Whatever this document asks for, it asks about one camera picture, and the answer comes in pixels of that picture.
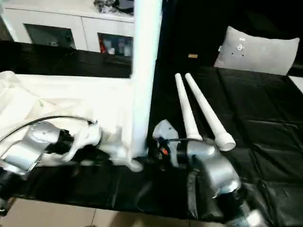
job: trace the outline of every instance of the tiled floor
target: tiled floor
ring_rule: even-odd
[[[222,227],[216,223],[17,200],[2,227]]]

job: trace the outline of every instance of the black plastic sheet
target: black plastic sheet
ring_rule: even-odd
[[[44,75],[127,78],[130,64],[105,60],[102,54],[28,44],[0,43],[7,58],[1,70]],[[237,146],[223,154],[247,188],[246,198],[270,226],[303,226],[303,95],[286,76],[201,68],[191,72]],[[149,136],[168,119],[185,137],[173,66],[157,67],[151,102]],[[187,82],[199,132],[213,134]],[[145,165],[133,173],[124,166],[40,167],[17,196],[109,210],[193,218],[187,210],[185,169],[158,171]],[[222,221],[199,179],[198,218]]]

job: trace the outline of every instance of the gray pillow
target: gray pillow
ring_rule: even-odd
[[[299,41],[299,38],[254,37],[229,26],[214,66],[286,75],[294,62]]]

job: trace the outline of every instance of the white countertop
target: white countertop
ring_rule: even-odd
[[[99,13],[93,0],[5,0],[3,6],[6,9],[23,9],[134,23],[133,16],[127,14]]]

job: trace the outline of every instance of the white pole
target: white pole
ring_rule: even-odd
[[[181,110],[183,115],[183,121],[186,131],[187,138],[202,140],[201,135],[199,134],[193,112],[191,110],[189,100],[185,91],[185,87],[181,78],[180,73],[175,75],[176,84],[178,89],[179,100],[181,104]]]
[[[204,97],[203,93],[199,89],[192,76],[187,73],[185,74],[185,78],[191,90],[193,91],[210,128],[214,133],[215,141],[219,149],[222,151],[229,151],[231,149],[234,149],[234,147],[236,146],[236,142],[233,140],[231,134],[229,134],[225,130],[225,128],[221,124],[217,115],[213,111],[212,107],[209,105],[207,99]]]
[[[133,73],[133,157],[147,153],[146,137],[150,116],[152,84],[158,53],[162,0],[134,1]]]

